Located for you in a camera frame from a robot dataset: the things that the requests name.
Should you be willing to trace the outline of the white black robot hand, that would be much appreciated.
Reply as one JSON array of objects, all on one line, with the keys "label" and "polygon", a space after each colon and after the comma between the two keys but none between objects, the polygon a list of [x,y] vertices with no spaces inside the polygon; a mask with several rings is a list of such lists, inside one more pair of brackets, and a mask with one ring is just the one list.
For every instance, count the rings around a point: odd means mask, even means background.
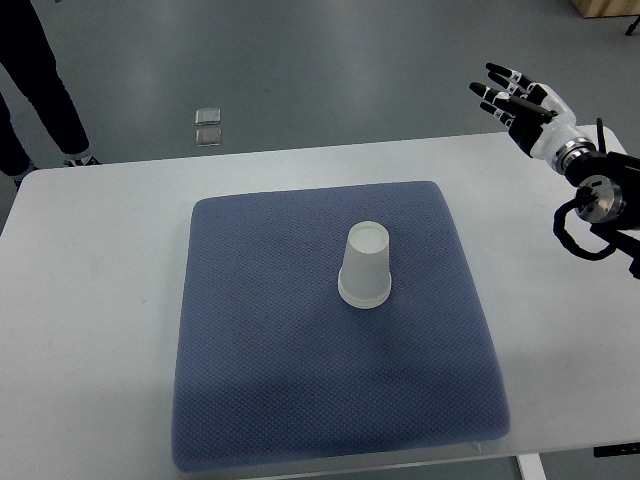
[{"label": "white black robot hand", "polygon": [[494,63],[486,69],[495,85],[472,82],[469,89],[480,97],[480,108],[506,127],[528,157],[547,162],[563,175],[572,160],[596,149],[577,127],[574,112],[550,86]]}]

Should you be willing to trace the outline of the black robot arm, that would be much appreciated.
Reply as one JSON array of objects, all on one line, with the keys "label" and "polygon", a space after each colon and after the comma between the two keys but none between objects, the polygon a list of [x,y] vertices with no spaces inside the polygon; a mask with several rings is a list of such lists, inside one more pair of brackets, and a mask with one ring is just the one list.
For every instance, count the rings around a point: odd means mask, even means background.
[{"label": "black robot arm", "polygon": [[[553,233],[568,252],[585,260],[625,253],[631,258],[629,272],[638,278],[639,240],[627,233],[639,229],[639,159],[607,149],[600,118],[596,133],[596,142],[584,136],[571,139],[553,157],[553,169],[576,188],[574,198],[556,210]],[[570,211],[589,223],[590,232],[607,246],[600,251],[582,248],[566,230]]]}]

